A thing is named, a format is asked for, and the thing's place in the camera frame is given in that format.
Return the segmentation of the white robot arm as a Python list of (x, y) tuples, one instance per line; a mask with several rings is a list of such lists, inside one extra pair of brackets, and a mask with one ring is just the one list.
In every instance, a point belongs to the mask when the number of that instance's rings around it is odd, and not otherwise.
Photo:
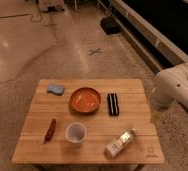
[(188, 63), (158, 72), (151, 97), (156, 109), (169, 108), (174, 100), (188, 108)]

